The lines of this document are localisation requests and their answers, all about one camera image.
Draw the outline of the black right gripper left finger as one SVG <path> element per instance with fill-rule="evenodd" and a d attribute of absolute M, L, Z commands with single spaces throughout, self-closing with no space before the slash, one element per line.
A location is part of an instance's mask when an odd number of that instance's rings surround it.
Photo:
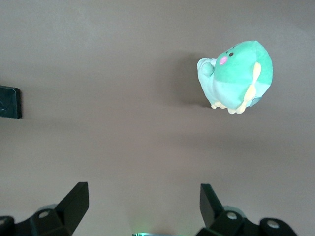
<path fill-rule="evenodd" d="M 31 233 L 33 236 L 71 236 L 88 208 L 88 183 L 79 182 L 54 208 L 42 209 L 31 217 Z"/>

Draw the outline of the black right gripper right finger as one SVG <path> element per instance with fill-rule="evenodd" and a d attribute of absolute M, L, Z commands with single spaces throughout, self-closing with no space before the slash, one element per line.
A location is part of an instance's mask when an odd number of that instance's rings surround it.
<path fill-rule="evenodd" d="M 247 236 L 248 221 L 241 210 L 223 206 L 210 184 L 200 185 L 199 208 L 205 227 L 198 236 Z"/>

